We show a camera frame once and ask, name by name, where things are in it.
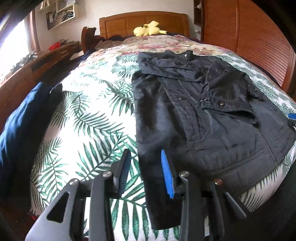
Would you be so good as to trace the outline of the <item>black jacket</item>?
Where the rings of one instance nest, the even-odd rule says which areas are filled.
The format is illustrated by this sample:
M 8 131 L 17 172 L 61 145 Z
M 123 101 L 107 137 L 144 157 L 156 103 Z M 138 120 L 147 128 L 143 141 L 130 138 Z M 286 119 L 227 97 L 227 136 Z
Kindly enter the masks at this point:
M 295 142 L 292 122 L 249 76 L 215 56 L 140 52 L 132 77 L 139 168 L 151 226 L 180 224 L 161 154 L 177 172 L 219 178 L 240 196 L 280 164 Z

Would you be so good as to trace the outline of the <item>folded blue garment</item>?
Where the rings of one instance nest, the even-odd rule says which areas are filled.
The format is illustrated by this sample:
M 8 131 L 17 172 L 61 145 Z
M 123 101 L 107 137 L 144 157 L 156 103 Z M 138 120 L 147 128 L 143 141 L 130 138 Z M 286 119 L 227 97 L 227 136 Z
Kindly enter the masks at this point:
M 29 189 L 29 177 L 39 145 L 63 99 L 62 84 L 38 83 L 6 120 L 1 133 L 1 197 Z

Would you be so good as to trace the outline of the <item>palm leaf bedspread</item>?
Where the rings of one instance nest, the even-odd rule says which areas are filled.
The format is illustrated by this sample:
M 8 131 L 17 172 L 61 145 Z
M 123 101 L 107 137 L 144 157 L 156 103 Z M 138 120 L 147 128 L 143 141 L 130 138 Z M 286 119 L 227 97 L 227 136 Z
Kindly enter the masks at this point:
M 112 200 L 116 240 L 178 240 L 179 228 L 152 230 L 135 142 L 132 75 L 137 54 L 97 53 L 62 81 L 63 99 L 39 146 L 31 173 L 31 212 L 39 216 L 72 179 L 87 181 L 130 149 L 126 191 Z

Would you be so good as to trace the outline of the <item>wooden louvered wardrobe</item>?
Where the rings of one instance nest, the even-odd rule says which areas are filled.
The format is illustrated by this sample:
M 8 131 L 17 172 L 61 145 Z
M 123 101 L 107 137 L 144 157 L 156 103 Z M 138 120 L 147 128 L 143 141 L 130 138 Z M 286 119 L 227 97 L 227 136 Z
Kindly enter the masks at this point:
M 273 20 L 252 1 L 195 1 L 201 40 L 233 51 L 266 70 L 289 96 L 295 92 L 295 51 Z

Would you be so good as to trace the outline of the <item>long wooden desk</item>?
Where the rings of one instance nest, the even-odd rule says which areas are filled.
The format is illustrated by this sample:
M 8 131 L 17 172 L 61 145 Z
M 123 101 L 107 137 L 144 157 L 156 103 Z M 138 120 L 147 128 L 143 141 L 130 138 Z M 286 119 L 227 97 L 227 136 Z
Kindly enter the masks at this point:
M 16 71 L 1 85 L 1 129 L 10 114 L 37 85 L 39 78 L 55 64 L 70 59 L 79 50 L 80 43 L 76 41 L 49 51 Z

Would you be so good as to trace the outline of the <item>yellow plush toy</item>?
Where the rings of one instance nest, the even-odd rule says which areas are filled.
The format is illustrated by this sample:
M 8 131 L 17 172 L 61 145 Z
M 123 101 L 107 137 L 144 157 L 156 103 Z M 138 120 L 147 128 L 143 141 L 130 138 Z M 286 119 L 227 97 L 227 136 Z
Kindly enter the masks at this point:
M 142 27 L 136 27 L 133 30 L 133 34 L 136 37 L 141 36 L 151 36 L 151 35 L 166 35 L 167 31 L 161 30 L 159 23 L 156 21 L 151 21 L 149 24 L 144 24 Z

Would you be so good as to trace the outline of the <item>red bowl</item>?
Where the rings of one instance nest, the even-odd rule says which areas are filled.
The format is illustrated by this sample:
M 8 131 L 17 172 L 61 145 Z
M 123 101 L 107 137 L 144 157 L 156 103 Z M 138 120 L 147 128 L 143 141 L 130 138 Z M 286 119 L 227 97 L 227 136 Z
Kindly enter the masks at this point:
M 53 45 L 51 45 L 48 49 L 49 49 L 50 51 L 53 51 L 53 50 L 56 50 L 56 49 L 60 48 L 61 45 L 62 45 L 61 42 L 56 42 L 56 43 L 54 43 Z

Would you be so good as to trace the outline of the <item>floral quilt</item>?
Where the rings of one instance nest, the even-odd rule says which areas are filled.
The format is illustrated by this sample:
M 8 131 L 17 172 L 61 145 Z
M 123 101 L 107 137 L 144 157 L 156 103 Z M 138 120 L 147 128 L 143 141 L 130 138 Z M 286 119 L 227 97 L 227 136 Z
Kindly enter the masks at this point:
M 165 52 L 170 50 L 174 53 L 182 53 L 187 50 L 196 55 L 218 56 L 223 54 L 234 54 L 226 48 L 204 44 L 195 39 L 189 39 L 182 35 L 157 35 L 143 37 L 129 37 L 123 39 L 113 36 L 109 40 L 99 37 L 94 43 L 89 44 L 85 51 L 81 51 L 81 58 L 86 59 L 94 52 L 100 54 L 107 50 L 120 54 L 137 54 L 138 52 Z

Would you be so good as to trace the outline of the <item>wooden chair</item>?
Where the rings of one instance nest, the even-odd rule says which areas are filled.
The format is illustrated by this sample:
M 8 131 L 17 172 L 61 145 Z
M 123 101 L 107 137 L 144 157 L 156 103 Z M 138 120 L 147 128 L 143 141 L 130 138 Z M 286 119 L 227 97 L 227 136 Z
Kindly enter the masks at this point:
M 94 48 L 96 28 L 84 27 L 81 32 L 81 49 L 84 53 Z

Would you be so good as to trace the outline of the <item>wooden headboard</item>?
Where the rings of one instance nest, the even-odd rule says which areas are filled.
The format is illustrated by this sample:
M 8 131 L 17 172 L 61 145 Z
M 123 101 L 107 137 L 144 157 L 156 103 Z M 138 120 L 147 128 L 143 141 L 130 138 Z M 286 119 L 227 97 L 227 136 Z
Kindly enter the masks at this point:
M 115 35 L 133 36 L 133 30 L 151 21 L 159 23 L 161 30 L 190 37 L 190 26 L 186 14 L 168 11 L 134 11 L 99 19 L 100 36 L 108 39 Z

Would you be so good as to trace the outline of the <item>white wall shelf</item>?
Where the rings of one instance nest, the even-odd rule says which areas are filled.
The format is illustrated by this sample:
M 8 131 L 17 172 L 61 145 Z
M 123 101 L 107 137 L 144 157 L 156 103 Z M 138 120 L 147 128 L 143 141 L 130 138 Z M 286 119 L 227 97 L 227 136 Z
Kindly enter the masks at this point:
M 46 11 L 48 30 L 74 20 L 79 15 L 75 0 L 45 0 L 39 4 L 39 11 Z

